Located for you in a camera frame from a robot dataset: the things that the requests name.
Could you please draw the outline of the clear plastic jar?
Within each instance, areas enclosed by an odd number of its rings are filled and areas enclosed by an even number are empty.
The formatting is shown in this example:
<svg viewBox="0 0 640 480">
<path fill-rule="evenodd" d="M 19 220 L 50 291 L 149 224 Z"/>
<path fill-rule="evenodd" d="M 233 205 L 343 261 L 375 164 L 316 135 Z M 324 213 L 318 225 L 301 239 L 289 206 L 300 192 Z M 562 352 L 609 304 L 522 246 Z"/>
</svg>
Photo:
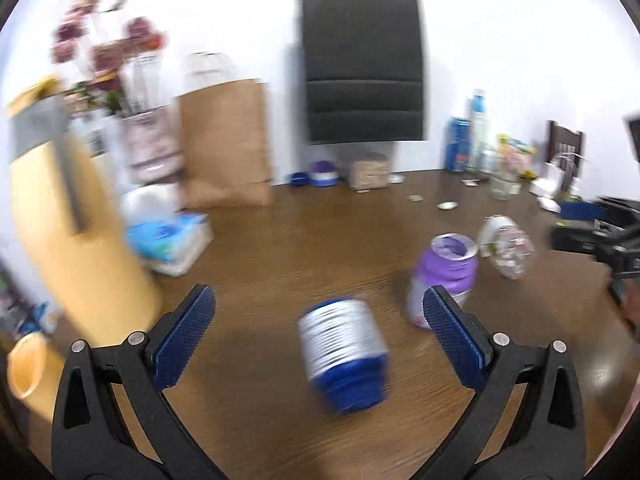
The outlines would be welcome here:
<svg viewBox="0 0 640 480">
<path fill-rule="evenodd" d="M 518 224 L 511 218 L 496 214 L 487 217 L 477 237 L 480 256 L 488 259 L 499 273 L 516 281 L 532 262 L 536 249 Z"/>
</svg>

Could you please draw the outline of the purple white supplement jar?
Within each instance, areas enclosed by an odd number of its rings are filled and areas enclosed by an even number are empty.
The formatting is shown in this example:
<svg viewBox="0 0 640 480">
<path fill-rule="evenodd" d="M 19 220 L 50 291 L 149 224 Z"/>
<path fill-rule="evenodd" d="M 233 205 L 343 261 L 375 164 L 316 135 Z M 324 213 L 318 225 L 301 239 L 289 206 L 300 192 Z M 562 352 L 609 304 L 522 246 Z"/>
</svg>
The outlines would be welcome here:
<svg viewBox="0 0 640 480">
<path fill-rule="evenodd" d="M 428 330 L 423 312 L 424 292 L 442 285 L 458 304 L 464 304 L 474 283 L 478 267 L 478 247 L 468 236 L 446 233 L 435 236 L 424 252 L 408 288 L 405 315 L 416 327 Z"/>
</svg>

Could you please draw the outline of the yellow plastic cup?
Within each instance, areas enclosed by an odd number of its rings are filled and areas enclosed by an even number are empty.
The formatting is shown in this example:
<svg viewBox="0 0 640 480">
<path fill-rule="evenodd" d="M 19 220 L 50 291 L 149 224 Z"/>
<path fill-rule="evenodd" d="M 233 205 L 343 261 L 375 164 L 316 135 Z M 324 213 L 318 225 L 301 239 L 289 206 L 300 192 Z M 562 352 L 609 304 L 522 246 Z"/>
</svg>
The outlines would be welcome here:
<svg viewBox="0 0 640 480">
<path fill-rule="evenodd" d="M 53 422 L 64 360 L 40 333 L 17 341 L 8 355 L 12 394 L 47 422 Z"/>
</svg>

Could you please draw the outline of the white charger box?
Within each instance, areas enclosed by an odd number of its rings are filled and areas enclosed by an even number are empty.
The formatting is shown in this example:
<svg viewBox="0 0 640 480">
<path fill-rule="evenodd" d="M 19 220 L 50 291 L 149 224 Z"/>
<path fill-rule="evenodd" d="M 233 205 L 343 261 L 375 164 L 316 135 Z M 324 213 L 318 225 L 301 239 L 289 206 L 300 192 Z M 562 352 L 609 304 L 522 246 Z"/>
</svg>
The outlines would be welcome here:
<svg viewBox="0 0 640 480">
<path fill-rule="evenodd" d="M 547 162 L 542 175 L 530 182 L 529 192 L 538 198 L 553 200 L 562 188 L 563 181 L 564 170 L 556 162 Z"/>
</svg>

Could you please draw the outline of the clear drinking glass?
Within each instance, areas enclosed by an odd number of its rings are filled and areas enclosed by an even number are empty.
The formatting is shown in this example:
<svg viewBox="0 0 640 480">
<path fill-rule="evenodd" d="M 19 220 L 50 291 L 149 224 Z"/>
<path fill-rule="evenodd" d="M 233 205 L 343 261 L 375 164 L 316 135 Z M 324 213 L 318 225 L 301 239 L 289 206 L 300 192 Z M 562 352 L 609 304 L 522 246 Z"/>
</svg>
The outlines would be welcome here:
<svg viewBox="0 0 640 480">
<path fill-rule="evenodd" d="M 508 200 L 518 192 L 518 175 L 508 170 L 497 170 L 490 178 L 490 192 L 496 200 Z"/>
</svg>

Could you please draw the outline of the colourful candy bag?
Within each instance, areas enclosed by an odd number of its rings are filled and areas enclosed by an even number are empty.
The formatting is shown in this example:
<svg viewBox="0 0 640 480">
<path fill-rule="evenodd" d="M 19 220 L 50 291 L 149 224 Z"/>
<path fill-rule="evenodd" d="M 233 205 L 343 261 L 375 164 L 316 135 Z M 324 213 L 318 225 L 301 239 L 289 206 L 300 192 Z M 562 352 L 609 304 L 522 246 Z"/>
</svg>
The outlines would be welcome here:
<svg viewBox="0 0 640 480">
<path fill-rule="evenodd" d="M 533 162 L 537 149 L 505 134 L 498 136 L 498 166 L 500 174 L 534 180 L 538 177 Z"/>
</svg>

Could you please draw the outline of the yellow thermos jug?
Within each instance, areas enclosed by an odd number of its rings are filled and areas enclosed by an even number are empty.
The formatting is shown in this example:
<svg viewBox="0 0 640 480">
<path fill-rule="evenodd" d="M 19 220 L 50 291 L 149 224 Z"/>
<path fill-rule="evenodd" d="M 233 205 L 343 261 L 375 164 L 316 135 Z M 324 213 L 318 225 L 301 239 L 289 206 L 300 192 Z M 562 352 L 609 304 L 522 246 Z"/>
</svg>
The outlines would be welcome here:
<svg viewBox="0 0 640 480">
<path fill-rule="evenodd" d="M 128 246 L 114 200 L 72 133 L 58 78 L 19 94 L 8 116 L 13 222 L 44 286 L 95 347 L 149 330 L 162 296 Z"/>
</svg>

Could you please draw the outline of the blue snack can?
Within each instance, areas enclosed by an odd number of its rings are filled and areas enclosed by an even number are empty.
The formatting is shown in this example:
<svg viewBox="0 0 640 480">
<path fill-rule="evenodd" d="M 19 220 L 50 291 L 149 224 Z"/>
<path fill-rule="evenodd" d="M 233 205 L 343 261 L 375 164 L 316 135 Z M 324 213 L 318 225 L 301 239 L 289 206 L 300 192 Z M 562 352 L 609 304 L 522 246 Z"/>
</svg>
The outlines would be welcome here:
<svg viewBox="0 0 640 480">
<path fill-rule="evenodd" d="M 466 118 L 451 118 L 447 130 L 445 169 L 465 172 L 470 156 L 470 122 Z"/>
</svg>

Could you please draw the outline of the tissue pack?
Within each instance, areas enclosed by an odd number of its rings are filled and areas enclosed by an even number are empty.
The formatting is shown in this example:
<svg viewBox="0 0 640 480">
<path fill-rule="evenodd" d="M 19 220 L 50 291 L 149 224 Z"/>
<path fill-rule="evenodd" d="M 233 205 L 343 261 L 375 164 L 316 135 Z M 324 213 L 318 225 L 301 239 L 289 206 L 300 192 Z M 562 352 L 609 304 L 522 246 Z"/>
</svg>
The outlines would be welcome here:
<svg viewBox="0 0 640 480">
<path fill-rule="evenodd" d="M 176 214 L 126 231 L 129 246 L 153 272 L 178 278 L 187 274 L 214 238 L 206 214 Z"/>
</svg>

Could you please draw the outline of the blue silver jar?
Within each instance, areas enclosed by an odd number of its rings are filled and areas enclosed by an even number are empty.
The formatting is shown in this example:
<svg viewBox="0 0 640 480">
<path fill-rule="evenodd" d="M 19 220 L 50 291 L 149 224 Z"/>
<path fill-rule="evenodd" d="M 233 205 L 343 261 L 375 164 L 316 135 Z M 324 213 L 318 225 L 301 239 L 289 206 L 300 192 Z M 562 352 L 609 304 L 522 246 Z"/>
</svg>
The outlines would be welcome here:
<svg viewBox="0 0 640 480">
<path fill-rule="evenodd" d="M 388 348 L 368 304 L 336 298 L 297 321 L 308 382 L 334 412 L 373 408 L 385 399 Z"/>
</svg>

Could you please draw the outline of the clear container of seeds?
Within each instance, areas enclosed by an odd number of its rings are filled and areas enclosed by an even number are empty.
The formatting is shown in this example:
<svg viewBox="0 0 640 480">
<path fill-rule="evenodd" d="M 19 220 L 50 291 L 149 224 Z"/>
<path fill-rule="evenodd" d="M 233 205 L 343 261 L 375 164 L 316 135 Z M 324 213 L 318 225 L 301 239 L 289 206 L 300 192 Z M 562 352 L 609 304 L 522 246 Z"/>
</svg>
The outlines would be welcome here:
<svg viewBox="0 0 640 480">
<path fill-rule="evenodd" d="M 390 185 L 390 160 L 382 154 L 365 154 L 348 167 L 349 186 L 357 192 L 387 188 Z"/>
</svg>

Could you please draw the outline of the pink patterned vase wrap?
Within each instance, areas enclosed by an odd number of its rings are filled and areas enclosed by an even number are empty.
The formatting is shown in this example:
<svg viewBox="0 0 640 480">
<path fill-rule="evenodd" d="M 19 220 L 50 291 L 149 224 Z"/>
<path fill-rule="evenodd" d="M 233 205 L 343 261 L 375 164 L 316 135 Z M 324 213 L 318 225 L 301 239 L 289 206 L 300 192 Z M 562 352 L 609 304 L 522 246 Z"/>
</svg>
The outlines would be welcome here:
<svg viewBox="0 0 640 480">
<path fill-rule="evenodd" d="M 124 118 L 122 142 L 134 183 L 151 184 L 173 178 L 183 170 L 182 148 L 167 106 Z"/>
</svg>

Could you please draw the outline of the purple white lid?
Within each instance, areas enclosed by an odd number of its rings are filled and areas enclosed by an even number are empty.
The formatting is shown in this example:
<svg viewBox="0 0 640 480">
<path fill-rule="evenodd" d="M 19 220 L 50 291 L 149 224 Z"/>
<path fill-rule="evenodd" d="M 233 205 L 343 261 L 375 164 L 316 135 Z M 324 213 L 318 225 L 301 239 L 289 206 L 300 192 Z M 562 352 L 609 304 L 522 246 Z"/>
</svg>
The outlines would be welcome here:
<svg viewBox="0 0 640 480">
<path fill-rule="evenodd" d="M 330 160 L 317 160 L 311 164 L 309 182 L 316 188 L 337 185 L 338 180 L 340 180 L 340 176 L 334 163 Z"/>
</svg>

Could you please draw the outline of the black paper bag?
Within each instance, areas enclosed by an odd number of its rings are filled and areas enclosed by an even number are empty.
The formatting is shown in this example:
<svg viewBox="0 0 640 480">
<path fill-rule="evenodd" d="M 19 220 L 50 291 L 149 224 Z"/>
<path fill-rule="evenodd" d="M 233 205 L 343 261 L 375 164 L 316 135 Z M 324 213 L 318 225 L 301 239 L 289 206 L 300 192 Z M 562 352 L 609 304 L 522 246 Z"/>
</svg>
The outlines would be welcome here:
<svg viewBox="0 0 640 480">
<path fill-rule="evenodd" d="M 317 145 L 420 141 L 420 0 L 299 0 L 305 112 Z"/>
</svg>

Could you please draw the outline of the dried flower bouquet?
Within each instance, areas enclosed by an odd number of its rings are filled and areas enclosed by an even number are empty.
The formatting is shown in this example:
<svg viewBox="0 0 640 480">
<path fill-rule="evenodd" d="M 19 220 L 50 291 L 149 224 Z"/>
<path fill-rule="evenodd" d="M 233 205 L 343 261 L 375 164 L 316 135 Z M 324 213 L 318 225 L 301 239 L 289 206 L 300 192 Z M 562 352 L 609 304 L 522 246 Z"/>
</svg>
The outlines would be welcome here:
<svg viewBox="0 0 640 480">
<path fill-rule="evenodd" d="M 73 0 L 53 34 L 51 58 L 68 73 L 67 108 L 103 108 L 130 117 L 152 110 L 160 97 L 158 58 L 166 35 L 128 0 Z"/>
</svg>

